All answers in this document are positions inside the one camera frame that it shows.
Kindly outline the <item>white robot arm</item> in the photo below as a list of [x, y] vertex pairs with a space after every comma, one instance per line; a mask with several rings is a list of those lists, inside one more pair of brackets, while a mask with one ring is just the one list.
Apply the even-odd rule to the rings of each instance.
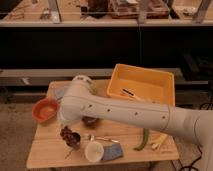
[[213, 171], [213, 110], [100, 97], [93, 81], [75, 76], [61, 99], [58, 121], [63, 126], [82, 116], [107, 119], [184, 138], [203, 148], [201, 171]]

